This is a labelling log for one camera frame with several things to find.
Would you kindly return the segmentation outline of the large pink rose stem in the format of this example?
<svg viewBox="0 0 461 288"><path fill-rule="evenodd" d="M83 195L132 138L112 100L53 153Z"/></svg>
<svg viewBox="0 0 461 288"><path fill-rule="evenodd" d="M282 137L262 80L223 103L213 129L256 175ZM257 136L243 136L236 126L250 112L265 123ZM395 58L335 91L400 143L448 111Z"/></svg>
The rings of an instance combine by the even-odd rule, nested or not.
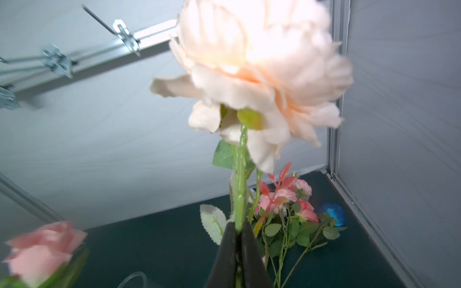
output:
<svg viewBox="0 0 461 288"><path fill-rule="evenodd" d="M214 164L232 170L232 213L202 205L202 225L220 247L237 232L236 288L243 288L240 235L258 181L272 187L291 139L321 143L318 127L342 123L335 101L353 84L352 63L330 34L319 1L185 1L169 48L185 74L156 78L150 90L195 100L188 124L221 137Z"/></svg>

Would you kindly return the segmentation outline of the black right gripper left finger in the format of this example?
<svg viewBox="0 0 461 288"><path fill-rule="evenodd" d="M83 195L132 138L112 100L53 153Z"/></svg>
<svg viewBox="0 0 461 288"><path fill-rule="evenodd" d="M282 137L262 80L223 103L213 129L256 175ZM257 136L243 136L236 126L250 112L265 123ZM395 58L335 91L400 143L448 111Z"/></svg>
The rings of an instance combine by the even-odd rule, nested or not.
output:
<svg viewBox="0 0 461 288"><path fill-rule="evenodd" d="M235 223L226 225L214 265L204 285L205 288L235 288L237 271L237 232Z"/></svg>

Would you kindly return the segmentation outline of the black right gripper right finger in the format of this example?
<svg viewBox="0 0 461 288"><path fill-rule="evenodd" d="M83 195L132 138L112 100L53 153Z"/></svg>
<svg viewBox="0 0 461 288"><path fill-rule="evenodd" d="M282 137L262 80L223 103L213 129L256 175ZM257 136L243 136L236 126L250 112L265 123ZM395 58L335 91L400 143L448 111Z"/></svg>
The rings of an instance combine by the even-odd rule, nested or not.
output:
<svg viewBox="0 0 461 288"><path fill-rule="evenodd" d="M245 222L240 235L241 267L244 288L273 288L273 282L264 267L258 241L252 227Z"/></svg>

